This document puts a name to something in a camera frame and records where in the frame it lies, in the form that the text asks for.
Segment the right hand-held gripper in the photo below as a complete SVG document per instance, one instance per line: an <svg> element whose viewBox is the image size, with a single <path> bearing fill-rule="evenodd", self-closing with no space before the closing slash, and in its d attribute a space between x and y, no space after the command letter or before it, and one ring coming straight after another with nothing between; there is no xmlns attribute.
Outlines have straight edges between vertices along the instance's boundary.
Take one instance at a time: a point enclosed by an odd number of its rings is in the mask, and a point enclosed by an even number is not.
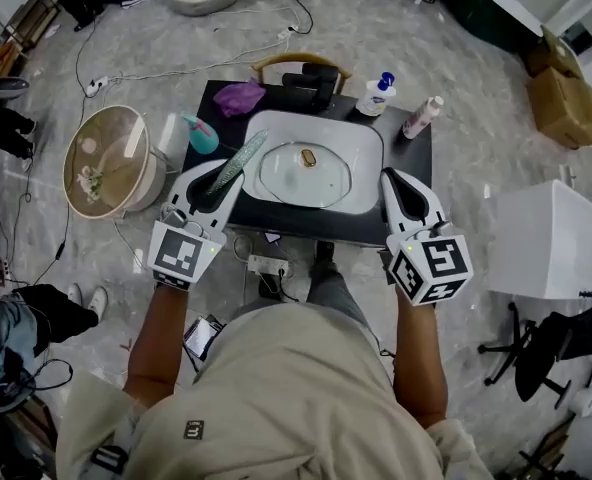
<svg viewBox="0 0 592 480"><path fill-rule="evenodd" d="M416 177L387 167L380 181L389 228L388 283L414 306L456 297L474 275L465 237L452 232L437 195Z"/></svg>

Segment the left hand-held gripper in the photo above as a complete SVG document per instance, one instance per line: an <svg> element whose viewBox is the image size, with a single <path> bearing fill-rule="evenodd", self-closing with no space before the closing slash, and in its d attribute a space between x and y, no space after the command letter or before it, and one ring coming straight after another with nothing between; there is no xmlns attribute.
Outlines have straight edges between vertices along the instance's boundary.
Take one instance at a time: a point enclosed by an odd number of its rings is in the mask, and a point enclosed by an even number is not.
<svg viewBox="0 0 592 480"><path fill-rule="evenodd" d="M208 194L224 164L224 159L204 162L175 180L168 197L172 205L154 223L147 256L147 266L158 283L188 291L225 245L223 229L245 175L239 172Z"/></svg>

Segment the green scrubbing brush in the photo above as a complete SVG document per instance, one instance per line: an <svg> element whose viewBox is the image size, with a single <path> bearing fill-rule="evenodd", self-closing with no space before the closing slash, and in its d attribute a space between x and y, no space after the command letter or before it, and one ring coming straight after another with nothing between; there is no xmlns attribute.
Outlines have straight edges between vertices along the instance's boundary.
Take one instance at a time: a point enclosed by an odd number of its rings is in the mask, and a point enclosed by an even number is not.
<svg viewBox="0 0 592 480"><path fill-rule="evenodd" d="M224 165L216 180L206 191L206 195L212 195L220 191L230 181L235 179L244 169L245 165L256 154L259 148L265 143L269 132L267 129L258 131L251 137L236 154Z"/></svg>

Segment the glass pot lid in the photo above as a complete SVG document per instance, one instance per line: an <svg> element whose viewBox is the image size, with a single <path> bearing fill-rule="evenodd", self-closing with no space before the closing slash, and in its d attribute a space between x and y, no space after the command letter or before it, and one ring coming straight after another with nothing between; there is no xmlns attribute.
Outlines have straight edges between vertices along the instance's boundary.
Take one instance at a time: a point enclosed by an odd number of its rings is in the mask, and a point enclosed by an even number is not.
<svg viewBox="0 0 592 480"><path fill-rule="evenodd" d="M284 204L328 208L352 189L349 165L331 149L306 142L281 144L259 164L261 185Z"/></svg>

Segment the person's right forearm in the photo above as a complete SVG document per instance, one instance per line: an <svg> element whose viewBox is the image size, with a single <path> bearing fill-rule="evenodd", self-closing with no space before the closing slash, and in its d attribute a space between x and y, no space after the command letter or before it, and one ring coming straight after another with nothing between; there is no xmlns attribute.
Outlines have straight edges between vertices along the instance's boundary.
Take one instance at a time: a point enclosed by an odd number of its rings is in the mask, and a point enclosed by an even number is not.
<svg viewBox="0 0 592 480"><path fill-rule="evenodd" d="M398 317L393 389L397 402L423 427L446 419L448 387L432 305L413 306L396 288Z"/></svg>

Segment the person's left forearm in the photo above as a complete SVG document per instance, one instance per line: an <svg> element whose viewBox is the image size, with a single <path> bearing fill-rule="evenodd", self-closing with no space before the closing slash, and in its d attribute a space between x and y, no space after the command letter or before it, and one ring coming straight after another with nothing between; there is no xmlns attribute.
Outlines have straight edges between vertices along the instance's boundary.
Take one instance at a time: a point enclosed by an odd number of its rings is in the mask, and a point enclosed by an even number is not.
<svg viewBox="0 0 592 480"><path fill-rule="evenodd" d="M157 286L131 350L123 390L146 408L174 393L188 298L188 292Z"/></svg>

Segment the pink lotion bottle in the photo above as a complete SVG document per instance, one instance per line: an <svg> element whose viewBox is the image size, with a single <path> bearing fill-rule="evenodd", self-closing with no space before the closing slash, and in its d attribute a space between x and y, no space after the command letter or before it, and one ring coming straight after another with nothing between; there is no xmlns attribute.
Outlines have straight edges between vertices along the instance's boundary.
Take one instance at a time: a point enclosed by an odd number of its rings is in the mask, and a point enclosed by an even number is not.
<svg viewBox="0 0 592 480"><path fill-rule="evenodd" d="M443 106L442 97L427 98L403 123L403 135L407 139L414 139L440 114Z"/></svg>

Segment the purple cloth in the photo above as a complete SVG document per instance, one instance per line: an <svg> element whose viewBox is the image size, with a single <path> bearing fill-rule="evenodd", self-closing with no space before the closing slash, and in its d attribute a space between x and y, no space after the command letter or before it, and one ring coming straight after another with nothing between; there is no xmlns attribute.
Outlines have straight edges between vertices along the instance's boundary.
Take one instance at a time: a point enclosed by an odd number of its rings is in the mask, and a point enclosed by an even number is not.
<svg viewBox="0 0 592 480"><path fill-rule="evenodd" d="M218 91L213 102L226 118L251 112L266 94L266 89L256 80L231 83Z"/></svg>

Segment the person's grey trousers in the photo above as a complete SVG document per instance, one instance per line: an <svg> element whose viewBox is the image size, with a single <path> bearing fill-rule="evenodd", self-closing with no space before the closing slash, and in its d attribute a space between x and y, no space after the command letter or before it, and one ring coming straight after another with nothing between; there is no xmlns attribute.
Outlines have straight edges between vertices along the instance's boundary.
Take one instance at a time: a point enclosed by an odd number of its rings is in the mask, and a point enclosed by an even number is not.
<svg viewBox="0 0 592 480"><path fill-rule="evenodd" d="M351 295L333 260L316 259L310 268L310 287L306 302L334 309L366 328L364 313Z"/></svg>

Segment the small black screen device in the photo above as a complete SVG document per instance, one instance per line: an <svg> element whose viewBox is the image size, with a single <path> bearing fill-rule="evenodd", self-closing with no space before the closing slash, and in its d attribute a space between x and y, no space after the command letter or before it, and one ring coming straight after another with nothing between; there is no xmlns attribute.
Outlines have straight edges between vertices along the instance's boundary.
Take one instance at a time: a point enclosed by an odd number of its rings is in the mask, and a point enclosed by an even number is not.
<svg viewBox="0 0 592 480"><path fill-rule="evenodd" d="M204 361L214 339L224 329L214 316L199 315L191 323L183 336L183 346L190 358Z"/></svg>

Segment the white cube box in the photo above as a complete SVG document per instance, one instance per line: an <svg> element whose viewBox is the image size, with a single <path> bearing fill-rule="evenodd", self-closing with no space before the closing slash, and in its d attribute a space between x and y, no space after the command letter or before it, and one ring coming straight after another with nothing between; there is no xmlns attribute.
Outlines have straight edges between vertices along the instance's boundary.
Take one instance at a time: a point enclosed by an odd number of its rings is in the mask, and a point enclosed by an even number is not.
<svg viewBox="0 0 592 480"><path fill-rule="evenodd" d="M537 299L592 298L592 202L559 180L500 195L486 285Z"/></svg>

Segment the brown cardboard box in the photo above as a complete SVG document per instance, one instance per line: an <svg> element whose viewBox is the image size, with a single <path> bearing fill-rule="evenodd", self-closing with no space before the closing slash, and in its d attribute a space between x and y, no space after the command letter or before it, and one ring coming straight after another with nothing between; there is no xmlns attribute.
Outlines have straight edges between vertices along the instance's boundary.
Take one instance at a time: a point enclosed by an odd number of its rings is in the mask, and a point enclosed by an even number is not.
<svg viewBox="0 0 592 480"><path fill-rule="evenodd" d="M544 27L523 61L537 130L568 149L592 147L592 87L570 47Z"/></svg>

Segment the black office chair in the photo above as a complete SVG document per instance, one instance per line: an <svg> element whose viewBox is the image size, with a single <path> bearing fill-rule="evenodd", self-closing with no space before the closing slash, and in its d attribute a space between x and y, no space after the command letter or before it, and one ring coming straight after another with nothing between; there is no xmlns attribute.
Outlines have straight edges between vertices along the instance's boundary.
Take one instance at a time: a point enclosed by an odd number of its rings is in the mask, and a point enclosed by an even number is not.
<svg viewBox="0 0 592 480"><path fill-rule="evenodd" d="M592 299L592 291L581 291L579 296ZM481 344L479 354L503 353L505 360L498 372L483 380L486 387L496 384L505 372L515 369L515 387L521 401L530 400L541 386L558 395L560 405L569 392L570 383L559 384L549 378L557 362L592 355L592 307L575 315L553 312L536 323L520 319L514 302L508 304L512 322L512 341L507 345Z"/></svg>

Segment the person's beige shirt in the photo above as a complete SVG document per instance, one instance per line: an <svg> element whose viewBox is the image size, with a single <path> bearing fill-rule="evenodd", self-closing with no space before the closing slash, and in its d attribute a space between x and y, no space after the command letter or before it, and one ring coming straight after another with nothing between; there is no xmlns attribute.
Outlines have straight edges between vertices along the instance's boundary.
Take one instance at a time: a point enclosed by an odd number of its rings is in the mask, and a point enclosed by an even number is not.
<svg viewBox="0 0 592 480"><path fill-rule="evenodd" d="M121 475L91 463L117 445ZM151 408L78 375L58 480L493 480L453 419L423 428L396 399L369 331L338 311L282 304L214 341L195 383Z"/></svg>

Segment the wooden low shelf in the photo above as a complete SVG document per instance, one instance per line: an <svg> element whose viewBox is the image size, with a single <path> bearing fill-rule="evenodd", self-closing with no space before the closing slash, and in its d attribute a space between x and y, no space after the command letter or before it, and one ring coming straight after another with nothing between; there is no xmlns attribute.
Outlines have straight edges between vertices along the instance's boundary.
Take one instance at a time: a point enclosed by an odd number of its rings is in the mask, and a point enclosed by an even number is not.
<svg viewBox="0 0 592 480"><path fill-rule="evenodd" d="M56 0L25 0L8 20L0 19L0 75L8 74L19 57L27 58L60 11Z"/></svg>

